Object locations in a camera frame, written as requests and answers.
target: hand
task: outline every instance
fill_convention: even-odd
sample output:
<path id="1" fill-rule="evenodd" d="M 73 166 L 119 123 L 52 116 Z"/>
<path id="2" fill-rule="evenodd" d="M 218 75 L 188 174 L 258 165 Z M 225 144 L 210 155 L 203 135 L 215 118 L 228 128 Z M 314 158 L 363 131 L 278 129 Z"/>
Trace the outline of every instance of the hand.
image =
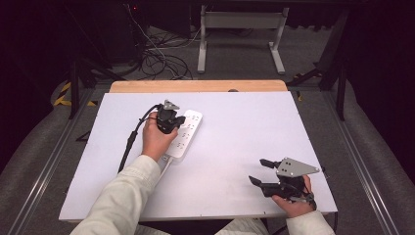
<path id="1" fill-rule="evenodd" d="M 305 187 L 308 189 L 308 193 L 311 193 L 311 181 L 308 175 L 304 175 Z M 297 217 L 309 212 L 313 212 L 314 208 L 309 202 L 295 202 L 285 200 L 277 195 L 272 196 L 272 200 L 287 213 L 289 218 Z"/>
<path id="2" fill-rule="evenodd" d="M 171 133 L 164 134 L 157 127 L 156 118 L 157 113 L 152 112 L 146 120 L 143 128 L 143 151 L 141 154 L 147 155 L 157 162 L 177 136 L 177 127 Z"/>

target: wooden table edge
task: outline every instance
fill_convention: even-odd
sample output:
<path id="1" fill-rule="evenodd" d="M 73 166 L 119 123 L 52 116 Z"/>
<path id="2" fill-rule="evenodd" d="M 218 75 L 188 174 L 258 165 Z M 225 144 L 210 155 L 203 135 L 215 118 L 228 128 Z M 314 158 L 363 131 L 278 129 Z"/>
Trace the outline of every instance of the wooden table edge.
<path id="1" fill-rule="evenodd" d="M 288 91 L 283 80 L 134 80 L 115 81 L 110 93 Z"/>

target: outlet socket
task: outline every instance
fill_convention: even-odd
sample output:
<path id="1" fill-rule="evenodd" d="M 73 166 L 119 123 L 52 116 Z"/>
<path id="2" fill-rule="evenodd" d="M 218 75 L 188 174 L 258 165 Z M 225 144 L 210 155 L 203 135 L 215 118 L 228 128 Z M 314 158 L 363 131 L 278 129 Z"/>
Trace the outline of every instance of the outlet socket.
<path id="1" fill-rule="evenodd" d="M 171 142 L 165 152 L 167 157 L 173 158 L 176 162 L 183 161 L 190 144 L 199 129 L 203 115 L 199 112 L 188 110 L 184 113 L 186 120 L 178 130 L 177 137 Z"/>

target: white table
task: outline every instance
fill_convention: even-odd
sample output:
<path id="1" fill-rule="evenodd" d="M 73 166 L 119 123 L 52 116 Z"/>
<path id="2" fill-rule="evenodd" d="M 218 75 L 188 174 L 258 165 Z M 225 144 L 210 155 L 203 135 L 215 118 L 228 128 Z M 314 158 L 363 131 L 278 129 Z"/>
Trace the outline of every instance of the white table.
<path id="1" fill-rule="evenodd" d="M 206 41 L 207 28 L 277 28 L 272 42 L 269 42 L 272 59 L 278 74 L 285 74 L 285 69 L 278 52 L 278 46 L 283 34 L 289 8 L 280 13 L 241 13 L 241 12 L 211 12 L 201 10 L 201 44 L 199 46 L 198 73 L 205 72 L 208 43 Z"/>
<path id="2" fill-rule="evenodd" d="M 249 175 L 262 182 L 277 180 L 274 170 L 259 160 L 289 157 L 320 167 L 288 91 L 109 93 L 60 220 L 79 221 L 87 215 L 102 188 L 115 178 L 138 118 L 164 99 L 180 106 L 179 115 L 195 110 L 204 119 L 184 161 L 172 164 L 159 182 L 141 221 L 282 216 L 285 213 L 250 183 Z M 137 138 L 126 165 L 139 155 L 141 145 Z M 318 209 L 336 212 L 324 174 L 309 176 Z"/>

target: gray carpet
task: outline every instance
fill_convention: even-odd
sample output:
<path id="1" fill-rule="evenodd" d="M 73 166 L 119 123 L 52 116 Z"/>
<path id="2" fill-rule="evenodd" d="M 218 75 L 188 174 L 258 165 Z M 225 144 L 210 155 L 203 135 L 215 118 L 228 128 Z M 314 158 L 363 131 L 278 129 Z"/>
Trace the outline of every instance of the gray carpet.
<path id="1" fill-rule="evenodd" d="M 290 81 L 297 73 L 313 69 L 330 30 L 318 32 L 312 29 L 286 28 L 280 44 L 286 75 L 278 75 L 273 65 L 267 42 L 272 41 L 275 31 L 254 30 L 246 37 L 227 32 L 213 32 L 207 39 L 207 66 L 204 74 L 197 74 L 199 44 L 194 42 L 185 48 L 163 50 L 186 61 L 195 79 L 283 79 Z M 128 79 L 143 77 L 134 72 Z M 157 79 L 167 79 L 167 70 Z M 313 78 L 297 87 L 302 100 L 296 100 L 300 116 L 320 163 L 326 168 L 328 183 L 339 208 L 337 234 L 415 234 L 411 216 L 415 210 L 412 200 L 414 185 L 407 178 L 385 141 L 360 110 L 355 102 L 352 87 L 346 89 L 345 122 L 341 122 L 352 138 L 352 143 L 362 157 L 371 179 L 390 214 L 395 229 L 388 232 L 382 225 L 366 188 L 364 178 L 355 168 L 352 154 L 345 141 L 338 118 L 332 112 L 336 89 L 321 92 L 316 88 L 319 78 Z M 62 88 L 57 87 L 53 101 Z M 100 80 L 90 100 L 101 101 L 108 92 L 111 82 Z M 76 138 L 91 130 L 99 107 L 85 107 L 80 113 L 67 145 L 62 151 L 57 168 L 47 184 L 38 204 L 29 214 L 23 234 L 69 234 L 75 224 L 58 221 L 65 192 L 76 171 L 77 164 L 85 147 L 85 142 Z M 43 119 L 25 138 L 9 164 L 0 176 L 0 234 L 7 234 L 21 210 L 30 189 L 50 155 L 56 151 L 68 123 L 70 107 L 58 106 Z M 326 215 L 334 224 L 334 215 Z M 283 218 L 269 218 L 270 232 L 275 232 L 285 224 Z"/>

